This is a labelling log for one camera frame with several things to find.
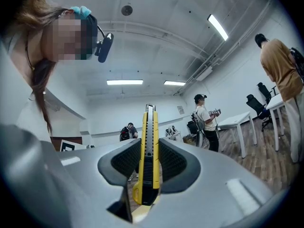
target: long brown hair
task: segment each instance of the long brown hair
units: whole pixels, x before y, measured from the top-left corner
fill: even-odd
[[[15,30],[18,29],[18,27],[21,27],[27,32],[40,31],[45,26],[48,26],[58,19],[58,16],[65,10],[67,9],[63,7],[50,6],[46,0],[24,0],[15,14],[12,26],[15,26]],[[48,116],[43,91],[45,91],[55,65],[56,62],[52,62],[48,59],[42,59],[33,65],[35,70],[32,74],[31,85],[37,105],[43,113],[44,120],[47,122],[47,128],[50,133],[52,133],[52,126]]]

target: necklace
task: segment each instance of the necklace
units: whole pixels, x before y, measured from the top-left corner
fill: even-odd
[[[25,42],[25,51],[27,53],[27,56],[28,56],[28,63],[29,63],[29,67],[30,69],[32,69],[32,71],[35,70],[35,68],[32,66],[32,64],[30,63],[30,60],[29,60],[29,51],[28,51],[28,46],[29,46],[29,32],[27,34],[27,39],[26,39],[26,42]]]

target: blue hair clip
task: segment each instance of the blue hair clip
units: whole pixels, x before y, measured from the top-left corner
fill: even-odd
[[[74,6],[74,7],[70,7],[70,9],[74,10],[75,14],[82,15],[85,19],[91,14],[91,10],[85,6],[81,6],[81,7]]]

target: wooden floor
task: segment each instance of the wooden floor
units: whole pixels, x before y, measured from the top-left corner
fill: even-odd
[[[277,152],[275,151],[273,125],[269,124],[265,127],[264,132],[262,132],[262,120],[260,119],[254,120],[257,136],[256,146],[253,144],[250,123],[247,122],[241,125],[247,154],[244,159],[241,157],[241,149],[236,128],[233,130],[236,139],[235,143],[233,143],[233,138],[229,130],[219,132],[219,141],[221,147],[224,149],[222,153],[234,159],[251,173],[259,177],[274,193],[287,188],[292,183],[299,170],[299,164],[293,164],[290,157],[290,129],[284,107],[281,108],[281,112],[285,134],[284,136],[279,136],[279,151]],[[277,127],[278,132],[280,133],[280,124],[278,120]],[[128,183],[132,211],[138,207],[132,198],[132,187],[136,182],[137,178],[135,177]]]

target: person in tan shirt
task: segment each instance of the person in tan shirt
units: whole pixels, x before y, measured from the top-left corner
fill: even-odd
[[[278,39],[269,41],[263,34],[255,37],[261,50],[261,64],[272,82],[276,83],[285,104],[291,132],[293,162],[304,158],[304,88],[295,67],[295,59]]]

